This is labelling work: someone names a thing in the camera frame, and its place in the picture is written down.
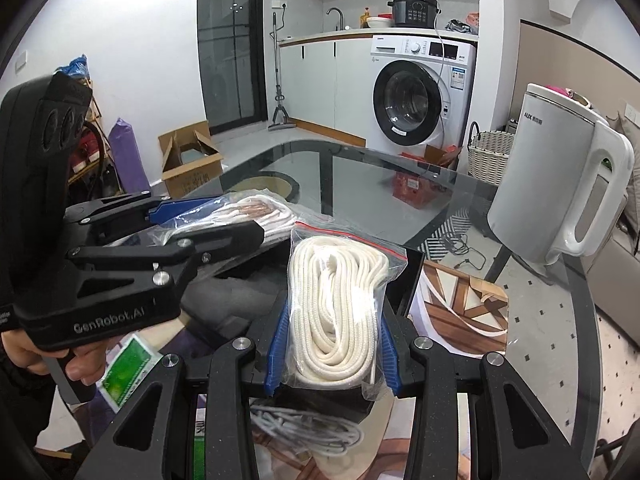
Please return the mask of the person's left hand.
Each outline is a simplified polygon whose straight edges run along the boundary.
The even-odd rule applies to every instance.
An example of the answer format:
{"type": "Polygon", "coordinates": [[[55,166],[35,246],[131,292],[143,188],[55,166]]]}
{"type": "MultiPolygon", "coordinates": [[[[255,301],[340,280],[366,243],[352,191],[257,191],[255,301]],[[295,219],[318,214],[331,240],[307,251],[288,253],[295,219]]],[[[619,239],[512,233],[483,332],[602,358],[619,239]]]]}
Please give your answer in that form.
{"type": "Polygon", "coordinates": [[[24,330],[9,330],[1,334],[4,350],[9,359],[18,367],[26,368],[37,375],[49,375],[50,370],[45,358],[63,359],[72,355],[66,364],[65,373],[72,382],[80,380],[84,385],[95,384],[105,372],[106,354],[122,339],[116,336],[110,339],[86,344],[82,347],[58,352],[44,352],[39,349],[24,330]]]}

